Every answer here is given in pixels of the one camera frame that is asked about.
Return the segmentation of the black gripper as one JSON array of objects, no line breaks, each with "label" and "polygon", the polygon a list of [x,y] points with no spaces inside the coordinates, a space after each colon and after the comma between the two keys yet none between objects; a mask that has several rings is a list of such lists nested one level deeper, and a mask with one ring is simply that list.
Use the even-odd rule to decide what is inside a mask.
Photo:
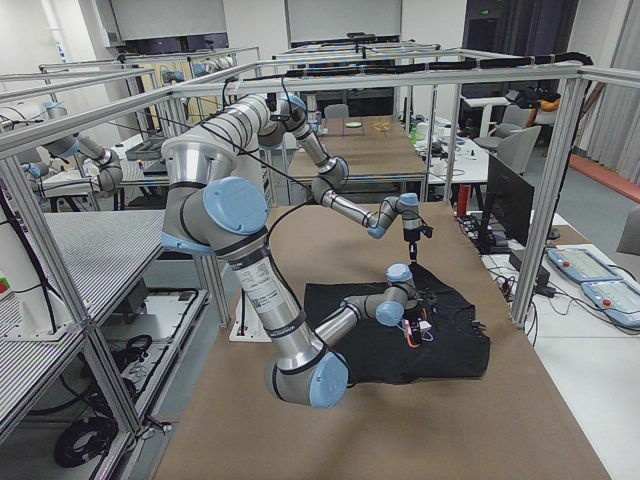
[{"label": "black gripper", "polygon": [[409,243],[409,258],[411,262],[417,262],[416,243],[420,240],[420,228],[404,228],[403,238],[407,243]]}]

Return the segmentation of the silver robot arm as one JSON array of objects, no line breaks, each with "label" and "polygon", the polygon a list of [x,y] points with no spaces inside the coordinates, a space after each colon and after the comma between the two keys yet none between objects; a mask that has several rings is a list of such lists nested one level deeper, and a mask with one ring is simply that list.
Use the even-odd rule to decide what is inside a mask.
[{"label": "silver robot arm", "polygon": [[335,406],[346,393],[350,371],[333,345],[365,319],[397,326],[418,300],[410,268],[391,265],[383,292],[346,298],[313,329],[276,269],[264,195],[232,173],[236,154],[195,134],[166,141],[162,153],[171,162],[163,246],[229,264],[276,350],[266,374],[275,397],[313,408]]},{"label": "silver robot arm", "polygon": [[348,179],[349,167],[342,157],[333,156],[326,150],[306,123],[305,113],[304,102],[296,96],[248,95],[222,107],[199,126],[218,140],[222,148],[228,147],[233,154],[247,156],[252,155],[248,150],[252,141],[257,141],[263,148],[271,148],[280,143],[285,133],[293,134],[317,170],[309,188],[309,199],[365,227],[375,239],[384,236],[395,219],[400,218],[409,258],[415,263],[418,241],[423,234],[430,234],[430,227],[419,213],[418,196],[415,193],[388,196],[371,212],[340,195],[339,190]]}]

